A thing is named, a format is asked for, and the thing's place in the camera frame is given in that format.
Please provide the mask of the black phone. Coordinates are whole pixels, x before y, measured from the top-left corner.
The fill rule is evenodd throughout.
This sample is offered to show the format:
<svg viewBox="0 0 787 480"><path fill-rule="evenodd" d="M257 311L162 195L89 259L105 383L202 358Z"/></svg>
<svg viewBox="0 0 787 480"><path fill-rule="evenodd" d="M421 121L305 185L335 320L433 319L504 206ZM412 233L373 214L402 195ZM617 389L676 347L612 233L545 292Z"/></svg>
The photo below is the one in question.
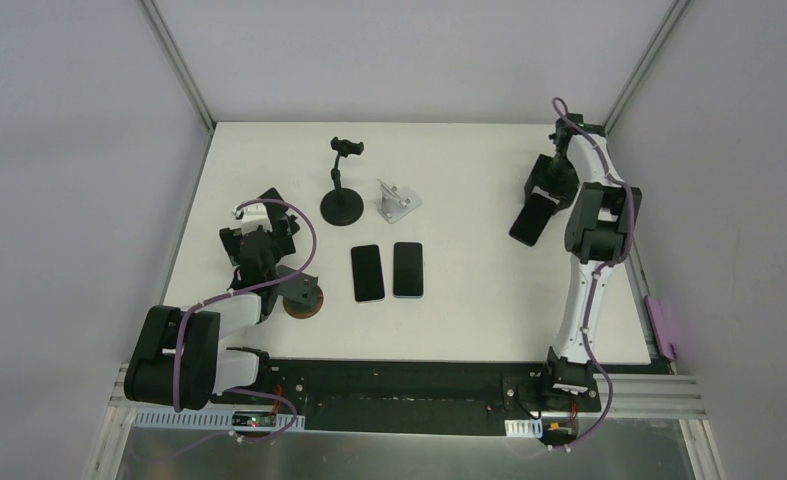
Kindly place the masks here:
<svg viewBox="0 0 787 480"><path fill-rule="evenodd" d="M375 244L353 247L350 251L354 299L358 303L385 298L380 249Z"/></svg>
<svg viewBox="0 0 787 480"><path fill-rule="evenodd" d="M526 246L534 246L556 212L556 202L547 196L532 193L511 225L509 236Z"/></svg>

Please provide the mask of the black round disc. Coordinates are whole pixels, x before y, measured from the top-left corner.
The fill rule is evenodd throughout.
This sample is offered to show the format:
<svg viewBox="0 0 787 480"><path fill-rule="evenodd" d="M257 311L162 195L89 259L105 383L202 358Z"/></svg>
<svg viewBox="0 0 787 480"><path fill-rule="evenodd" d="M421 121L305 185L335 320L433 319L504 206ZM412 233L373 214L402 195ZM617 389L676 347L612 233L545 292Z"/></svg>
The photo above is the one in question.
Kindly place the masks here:
<svg viewBox="0 0 787 480"><path fill-rule="evenodd" d="M341 159L350 155L361 155L364 143L334 137L330 146L336 152L334 166L330 171L333 189L322 198L320 213L323 219L333 226L352 225L361 218L364 202L358 192L342 185L339 164Z"/></svg>

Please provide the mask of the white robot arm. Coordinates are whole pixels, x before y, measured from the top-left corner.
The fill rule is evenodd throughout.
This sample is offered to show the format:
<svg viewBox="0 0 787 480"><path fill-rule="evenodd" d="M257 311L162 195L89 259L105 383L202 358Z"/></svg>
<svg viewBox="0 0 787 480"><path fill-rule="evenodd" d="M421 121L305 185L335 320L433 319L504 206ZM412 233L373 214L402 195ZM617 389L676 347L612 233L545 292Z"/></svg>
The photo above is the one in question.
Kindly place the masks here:
<svg viewBox="0 0 787 480"><path fill-rule="evenodd" d="M266 236L254 240L249 256L233 265L234 292L195 312L188 307L149 309L124 378L131 401L200 410L218 392L255 381L259 357L222 350L219 342L268 319L278 294L278 247Z"/></svg>

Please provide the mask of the dark phone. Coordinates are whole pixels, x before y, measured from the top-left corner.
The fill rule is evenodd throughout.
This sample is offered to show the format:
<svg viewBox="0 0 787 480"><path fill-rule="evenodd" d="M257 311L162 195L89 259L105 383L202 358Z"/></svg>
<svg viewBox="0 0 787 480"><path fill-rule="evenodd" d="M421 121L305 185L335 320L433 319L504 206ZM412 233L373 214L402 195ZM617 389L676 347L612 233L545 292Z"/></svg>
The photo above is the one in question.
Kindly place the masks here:
<svg viewBox="0 0 787 480"><path fill-rule="evenodd" d="M396 242L393 247L393 294L397 298L424 295L423 246L418 242Z"/></svg>

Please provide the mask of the purple phone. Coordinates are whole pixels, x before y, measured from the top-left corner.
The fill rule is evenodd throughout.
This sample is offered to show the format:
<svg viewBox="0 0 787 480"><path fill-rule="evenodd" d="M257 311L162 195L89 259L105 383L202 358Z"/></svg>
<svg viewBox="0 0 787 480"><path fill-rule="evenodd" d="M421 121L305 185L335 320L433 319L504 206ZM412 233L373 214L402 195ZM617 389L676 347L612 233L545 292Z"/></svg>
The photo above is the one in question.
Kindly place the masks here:
<svg viewBox="0 0 787 480"><path fill-rule="evenodd" d="M670 362L675 362L678 355L673 342L670 315L662 303L652 295L644 297L644 305L660 355Z"/></svg>

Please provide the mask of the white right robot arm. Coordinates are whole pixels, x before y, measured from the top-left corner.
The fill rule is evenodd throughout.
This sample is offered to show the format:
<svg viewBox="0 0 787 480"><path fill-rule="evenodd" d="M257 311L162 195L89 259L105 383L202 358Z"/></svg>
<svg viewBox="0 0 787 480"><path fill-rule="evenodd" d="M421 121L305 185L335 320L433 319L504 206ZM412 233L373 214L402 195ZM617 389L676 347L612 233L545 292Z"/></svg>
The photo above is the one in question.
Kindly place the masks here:
<svg viewBox="0 0 787 480"><path fill-rule="evenodd" d="M571 114L557 120L553 155L540 155L523 187L524 206L509 234L534 245L563 210L570 287L559 332L549 347L538 400L552 410L594 387L592 356L604 289L631 250L642 193L616 172L602 126Z"/></svg>

